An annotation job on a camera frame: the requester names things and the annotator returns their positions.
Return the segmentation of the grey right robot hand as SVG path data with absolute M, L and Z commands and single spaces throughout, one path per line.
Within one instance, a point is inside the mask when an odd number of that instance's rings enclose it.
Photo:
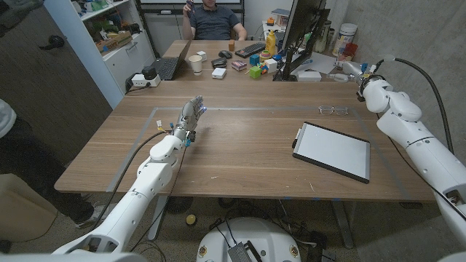
M 328 79 L 339 83 L 354 82 L 361 86 L 363 84 L 363 71 L 361 64 L 352 61 L 336 61 L 336 67 L 343 70 L 342 74 L 328 74 Z

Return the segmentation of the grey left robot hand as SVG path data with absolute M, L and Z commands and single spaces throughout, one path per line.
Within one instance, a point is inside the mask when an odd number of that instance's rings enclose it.
M 183 106 L 173 133 L 181 141 L 185 141 L 188 132 L 195 130 L 199 118 L 207 111 L 202 102 L 203 97 L 198 95 Z

